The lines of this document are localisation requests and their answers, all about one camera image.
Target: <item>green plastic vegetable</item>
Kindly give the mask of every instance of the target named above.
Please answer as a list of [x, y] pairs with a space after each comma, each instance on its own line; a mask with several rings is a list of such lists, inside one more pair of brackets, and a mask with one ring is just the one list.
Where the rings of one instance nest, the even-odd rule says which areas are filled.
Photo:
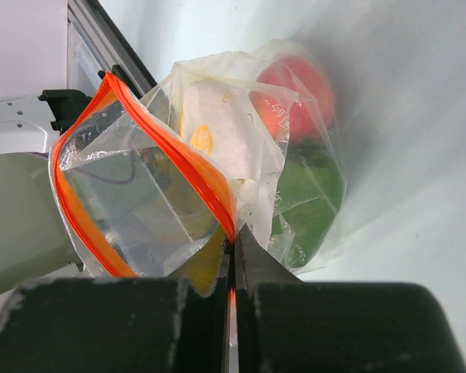
[[324, 145], [306, 142], [290, 147], [278, 181], [268, 251], [275, 250], [276, 246], [279, 249], [279, 240], [291, 233], [293, 241], [279, 257], [281, 263], [289, 269], [307, 264], [335, 220], [343, 191], [340, 168]]

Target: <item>orange bag rim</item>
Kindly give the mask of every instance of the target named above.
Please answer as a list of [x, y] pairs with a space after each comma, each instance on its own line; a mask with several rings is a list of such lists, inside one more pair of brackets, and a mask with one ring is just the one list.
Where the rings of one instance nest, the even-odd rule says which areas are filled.
[[[119, 100], [128, 115], [134, 119], [137, 126], [154, 141], [159, 148], [171, 159], [179, 171], [185, 176], [186, 180], [190, 183], [192, 188], [199, 194], [203, 202], [208, 206], [214, 217], [219, 224], [226, 231], [228, 238], [233, 242], [235, 239], [235, 199], [232, 196], [229, 185], [224, 180], [224, 185], [228, 188], [230, 211], [225, 207], [218, 195], [212, 190], [207, 181], [200, 175], [200, 173], [190, 165], [189, 160], [181, 154], [178, 149], [173, 146], [163, 135], [162, 130], [150, 117], [146, 114], [141, 107], [139, 107], [130, 95], [129, 89], [122, 81], [115, 75], [107, 72], [101, 86], [99, 87], [96, 97], [92, 99], [89, 105], [85, 108], [80, 117], [76, 120], [75, 124], [59, 138], [57, 143], [52, 149], [52, 172], [54, 178], [54, 186], [57, 191], [57, 198], [62, 212], [73, 228], [76, 235], [81, 239], [83, 244], [89, 249], [92, 255], [99, 261], [99, 263], [106, 269], [106, 271], [115, 277], [136, 277], [136, 273], [127, 265], [126, 262], [120, 258], [114, 248], [105, 240], [102, 233], [98, 230], [92, 220], [86, 213], [81, 201], [72, 192], [71, 187], [64, 178], [63, 173], [59, 168], [59, 155], [62, 147], [64, 146], [67, 138], [75, 131], [81, 122], [86, 117], [92, 114], [97, 106], [99, 106], [103, 99], [110, 91], [114, 91], [116, 98], [107, 105]], [[83, 218], [88, 217], [89, 221], [85, 221], [85, 226], [82, 228], [78, 219], [73, 216], [71, 208], [65, 200], [65, 194], [70, 192], [70, 198], [77, 207], [77, 212], [83, 215]]]

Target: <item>white bracket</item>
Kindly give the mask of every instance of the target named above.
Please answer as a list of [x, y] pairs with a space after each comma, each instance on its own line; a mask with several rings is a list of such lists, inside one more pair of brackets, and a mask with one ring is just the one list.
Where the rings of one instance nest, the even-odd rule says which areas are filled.
[[0, 154], [48, 152], [59, 138], [53, 121], [48, 103], [35, 96], [0, 101]]

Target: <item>red object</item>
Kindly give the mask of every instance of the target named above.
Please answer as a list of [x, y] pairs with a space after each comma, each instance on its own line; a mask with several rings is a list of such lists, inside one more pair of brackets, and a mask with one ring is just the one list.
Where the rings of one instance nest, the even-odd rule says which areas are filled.
[[[290, 108], [290, 142], [318, 139], [321, 136], [318, 126], [332, 124], [335, 116], [332, 87], [323, 72], [302, 57], [287, 56], [274, 61], [260, 74], [257, 82], [287, 87], [301, 94]], [[263, 92], [251, 91], [249, 96], [269, 132], [276, 138], [283, 125], [280, 113], [287, 112], [287, 104]]]

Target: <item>plastic bag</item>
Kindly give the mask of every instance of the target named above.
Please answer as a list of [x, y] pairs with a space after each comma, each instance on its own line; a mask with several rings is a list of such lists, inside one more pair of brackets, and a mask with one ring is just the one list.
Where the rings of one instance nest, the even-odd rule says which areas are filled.
[[314, 68], [298, 45], [273, 41], [176, 62], [140, 102], [106, 75], [50, 154], [59, 210], [92, 274], [165, 276], [218, 225], [233, 240], [246, 223], [291, 269], [314, 256], [344, 189], [326, 123], [334, 105], [320, 110], [314, 76], [297, 78], [287, 58]]

